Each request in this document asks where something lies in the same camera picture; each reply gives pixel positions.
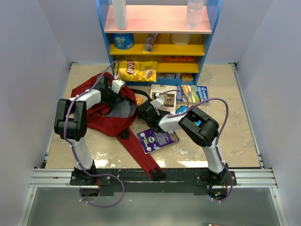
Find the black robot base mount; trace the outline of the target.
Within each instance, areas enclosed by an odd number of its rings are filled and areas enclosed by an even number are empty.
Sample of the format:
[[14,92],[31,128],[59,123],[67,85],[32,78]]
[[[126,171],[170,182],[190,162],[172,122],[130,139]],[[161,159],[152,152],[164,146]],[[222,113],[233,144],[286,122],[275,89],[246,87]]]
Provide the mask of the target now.
[[132,193],[192,193],[224,198],[231,186],[237,185],[234,171],[223,172],[221,178],[213,176],[207,168],[167,168],[165,179],[152,180],[142,169],[95,169],[91,177],[74,169],[70,185],[81,188],[99,188],[101,196],[114,192]]

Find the red backpack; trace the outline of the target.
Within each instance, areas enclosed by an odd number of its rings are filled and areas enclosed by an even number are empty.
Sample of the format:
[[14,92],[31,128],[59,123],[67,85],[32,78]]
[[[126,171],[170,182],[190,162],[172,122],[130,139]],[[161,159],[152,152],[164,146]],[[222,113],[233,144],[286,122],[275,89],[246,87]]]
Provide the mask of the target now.
[[[97,82],[97,79],[104,79],[102,82]],[[107,92],[109,90],[109,85],[113,82],[113,76],[108,72],[103,72],[102,74],[95,75],[90,78],[80,86],[72,90],[72,95],[79,94],[79,91],[83,91],[84,88],[91,88],[94,83],[97,82],[96,86],[101,87],[101,91]],[[125,149],[131,154],[131,156],[136,160],[136,162],[141,166],[147,176],[153,181],[160,181],[166,179],[166,174],[163,172],[161,167],[156,163],[156,161],[151,157],[144,154],[143,148],[140,144],[139,139],[134,135],[134,133],[129,128],[130,124],[135,121],[136,118],[136,100],[134,92],[128,88],[122,88],[121,96],[117,97],[121,101],[125,101],[126,104],[130,104],[130,115],[127,117],[113,117],[109,116],[113,113],[113,110],[117,110],[117,104],[92,104],[92,110],[88,110],[88,115],[83,116],[85,129],[87,127],[95,129],[102,132],[110,137],[116,137],[116,139],[125,147]],[[79,169],[74,170],[76,175],[84,175],[87,177],[100,177],[97,175],[94,160],[92,159],[91,167],[82,169],[81,162],[79,162]]]

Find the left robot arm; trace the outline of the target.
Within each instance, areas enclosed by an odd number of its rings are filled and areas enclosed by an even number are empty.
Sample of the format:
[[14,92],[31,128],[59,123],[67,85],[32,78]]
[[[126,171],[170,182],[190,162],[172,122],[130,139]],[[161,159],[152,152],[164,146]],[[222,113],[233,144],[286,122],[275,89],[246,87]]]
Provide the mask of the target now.
[[95,162],[85,141],[87,111],[96,104],[114,104],[124,86],[125,82],[115,77],[110,80],[108,77],[99,76],[84,92],[69,99],[58,100],[54,132],[71,148],[76,162],[71,178],[84,185],[92,185],[98,178]]

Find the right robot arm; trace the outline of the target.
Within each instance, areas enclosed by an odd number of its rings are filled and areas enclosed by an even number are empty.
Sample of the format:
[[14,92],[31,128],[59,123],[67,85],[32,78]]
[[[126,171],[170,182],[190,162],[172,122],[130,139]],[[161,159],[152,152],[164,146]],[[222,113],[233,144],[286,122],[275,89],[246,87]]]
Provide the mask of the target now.
[[179,114],[162,114],[154,101],[146,101],[137,108],[137,115],[157,133],[183,130],[205,154],[208,170],[202,179],[220,185],[226,180],[227,164],[218,150],[218,122],[194,105]]

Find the orange Treehouse book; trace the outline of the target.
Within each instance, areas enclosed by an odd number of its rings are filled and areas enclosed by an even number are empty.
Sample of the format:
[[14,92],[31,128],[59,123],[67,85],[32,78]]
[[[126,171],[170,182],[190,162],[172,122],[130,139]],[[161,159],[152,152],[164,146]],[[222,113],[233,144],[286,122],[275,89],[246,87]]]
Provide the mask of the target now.
[[139,107],[139,106],[141,105],[142,100],[143,100],[143,99],[142,99],[141,97],[136,97],[136,106],[137,106],[137,107]]

